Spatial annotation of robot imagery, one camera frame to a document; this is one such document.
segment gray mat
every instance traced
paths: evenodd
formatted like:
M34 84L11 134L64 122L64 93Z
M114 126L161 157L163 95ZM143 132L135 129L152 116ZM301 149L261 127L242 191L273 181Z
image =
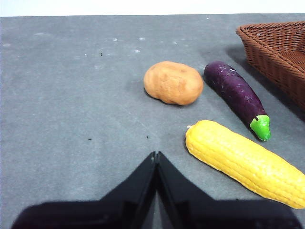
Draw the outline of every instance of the gray mat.
M1 18L1 228L28 205L98 200L154 150L214 199L262 199L188 154L187 125L215 120L305 172L305 113L246 63L235 29L301 21L305 14ZM207 85L189 106L150 98L153 64L182 62L203 73L232 65L271 117L259 142ZM293 210L305 225L305 210ZM160 228L161 217L152 222Z

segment wicker basket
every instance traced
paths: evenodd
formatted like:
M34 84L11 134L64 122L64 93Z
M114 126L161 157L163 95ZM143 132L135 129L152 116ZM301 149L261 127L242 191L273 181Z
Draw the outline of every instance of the wicker basket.
M305 111L305 21L237 28L250 65Z

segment corn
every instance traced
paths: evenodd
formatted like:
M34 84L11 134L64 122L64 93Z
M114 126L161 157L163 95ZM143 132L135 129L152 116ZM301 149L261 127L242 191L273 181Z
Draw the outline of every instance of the corn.
M185 134L189 152L264 198L305 208L305 175L280 156L214 121Z

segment eggplant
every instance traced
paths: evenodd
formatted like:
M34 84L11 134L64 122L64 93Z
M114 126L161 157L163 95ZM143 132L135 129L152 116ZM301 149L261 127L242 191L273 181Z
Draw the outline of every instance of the eggplant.
M204 80L259 139L267 141L271 137L270 118L261 101L234 68L222 61L211 62L204 69Z

